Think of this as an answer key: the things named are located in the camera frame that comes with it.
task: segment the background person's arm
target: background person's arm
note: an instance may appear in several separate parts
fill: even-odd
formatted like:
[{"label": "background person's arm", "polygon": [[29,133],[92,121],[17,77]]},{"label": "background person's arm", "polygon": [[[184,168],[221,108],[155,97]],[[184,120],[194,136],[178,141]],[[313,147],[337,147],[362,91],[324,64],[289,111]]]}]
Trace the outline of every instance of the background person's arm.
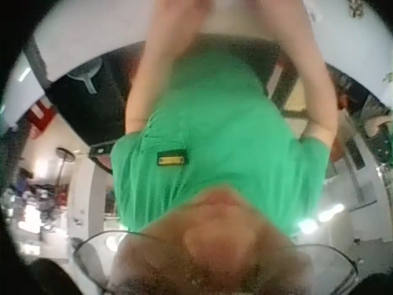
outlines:
[{"label": "background person's arm", "polygon": [[192,43],[210,9],[211,0],[156,0],[145,51],[128,95],[126,134],[145,127],[173,62]]},{"label": "background person's arm", "polygon": [[331,147],[338,128],[337,98],[302,0],[259,0],[265,29],[280,43],[303,81],[309,123],[303,137]]}]

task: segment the eyeglasses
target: eyeglasses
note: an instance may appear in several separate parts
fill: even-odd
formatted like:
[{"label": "eyeglasses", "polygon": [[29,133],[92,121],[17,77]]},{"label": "eyeglasses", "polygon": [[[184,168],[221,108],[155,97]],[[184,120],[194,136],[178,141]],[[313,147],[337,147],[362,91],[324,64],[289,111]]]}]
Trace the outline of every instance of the eyeglasses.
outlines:
[{"label": "eyeglasses", "polygon": [[319,244],[256,253],[240,277],[217,275],[181,247],[122,230],[80,243],[73,259],[107,294],[344,294],[359,275],[347,255]]}]

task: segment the green t-shirt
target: green t-shirt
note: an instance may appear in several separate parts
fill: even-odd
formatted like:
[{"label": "green t-shirt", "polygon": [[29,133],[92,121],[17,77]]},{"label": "green t-shirt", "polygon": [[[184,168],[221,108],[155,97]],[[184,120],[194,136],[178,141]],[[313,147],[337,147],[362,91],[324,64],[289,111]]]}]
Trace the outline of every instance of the green t-shirt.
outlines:
[{"label": "green t-shirt", "polygon": [[[160,166],[162,152],[187,163]],[[227,52],[179,61],[145,129],[112,150],[121,222],[141,230],[203,189],[228,184],[292,235],[319,200],[329,149],[292,134],[253,71]]]}]

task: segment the black and yellow badge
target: black and yellow badge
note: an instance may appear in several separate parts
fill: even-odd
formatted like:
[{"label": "black and yellow badge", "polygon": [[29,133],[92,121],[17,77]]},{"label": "black and yellow badge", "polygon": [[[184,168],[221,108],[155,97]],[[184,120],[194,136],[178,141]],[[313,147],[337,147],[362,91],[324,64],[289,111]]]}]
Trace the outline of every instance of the black and yellow badge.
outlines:
[{"label": "black and yellow badge", "polygon": [[189,157],[185,149],[157,153],[158,166],[183,166],[188,163]]}]

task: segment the skin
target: skin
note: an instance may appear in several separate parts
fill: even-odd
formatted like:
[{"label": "skin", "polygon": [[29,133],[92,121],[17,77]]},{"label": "skin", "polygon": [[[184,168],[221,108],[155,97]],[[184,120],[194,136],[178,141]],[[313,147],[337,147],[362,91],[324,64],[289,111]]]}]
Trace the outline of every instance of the skin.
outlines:
[{"label": "skin", "polygon": [[[302,0],[259,0],[254,5],[253,15],[280,43],[303,80],[309,115],[303,137],[317,138],[331,147],[337,132],[337,99]],[[210,0],[157,1],[128,97],[127,134],[145,127],[174,61],[192,43],[210,9]],[[124,239],[112,269],[114,288],[130,278],[144,278],[150,285],[171,282],[181,294],[192,294],[192,288],[214,293],[238,291],[245,282],[253,285],[265,280],[264,294],[269,294],[269,284],[272,290],[277,285],[292,289],[301,285],[302,271],[309,268],[305,257],[277,255],[277,249],[291,245],[290,240],[230,187],[200,192],[189,204],[146,227],[143,234],[165,242]],[[173,260],[171,253],[176,253]],[[255,266],[263,266],[260,273],[251,271]],[[190,286],[191,274],[194,281],[203,283]]]}]

